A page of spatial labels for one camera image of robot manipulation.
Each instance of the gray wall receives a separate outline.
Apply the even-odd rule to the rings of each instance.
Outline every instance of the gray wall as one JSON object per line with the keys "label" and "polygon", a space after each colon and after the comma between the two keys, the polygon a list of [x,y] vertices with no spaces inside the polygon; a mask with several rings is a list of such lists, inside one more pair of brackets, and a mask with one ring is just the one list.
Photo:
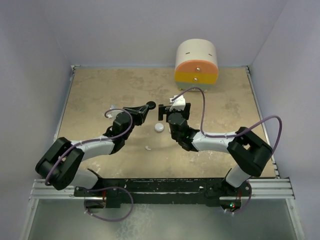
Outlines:
{"label": "gray wall", "polygon": [[[320,1],[289,0],[252,65],[263,116],[278,114],[283,135],[275,152],[290,177],[310,240],[319,239]],[[267,123],[274,142],[278,124]]]}
{"label": "gray wall", "polygon": [[204,38],[220,66],[249,65],[287,0],[38,0],[72,64],[173,66]]}
{"label": "gray wall", "polygon": [[71,68],[33,0],[0,0],[0,233],[19,238]]}

